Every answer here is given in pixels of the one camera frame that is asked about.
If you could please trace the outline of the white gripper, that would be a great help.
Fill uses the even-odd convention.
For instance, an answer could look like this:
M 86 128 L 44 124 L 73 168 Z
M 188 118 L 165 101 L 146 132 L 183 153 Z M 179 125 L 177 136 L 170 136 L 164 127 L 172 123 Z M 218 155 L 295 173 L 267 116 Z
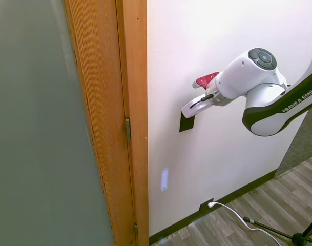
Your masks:
M 213 94 L 198 96 L 182 107 L 181 113 L 185 118 L 193 117 L 210 108 L 213 105 L 212 99 Z

